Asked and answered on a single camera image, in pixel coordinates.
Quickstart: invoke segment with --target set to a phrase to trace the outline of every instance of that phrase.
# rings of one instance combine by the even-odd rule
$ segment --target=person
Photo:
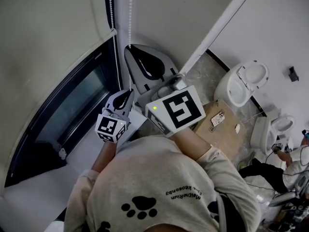
[[[91,232],[256,231],[253,191],[221,150],[189,128],[116,146],[105,142],[77,180],[65,232],[85,224]]]
[[[272,153],[284,162],[286,169],[276,168],[267,163],[261,163],[258,159],[252,159],[252,165],[239,169],[241,177],[262,176],[278,193],[286,193],[294,188],[299,174],[309,166],[309,132],[306,131],[301,141],[301,146],[291,153],[275,150]]]

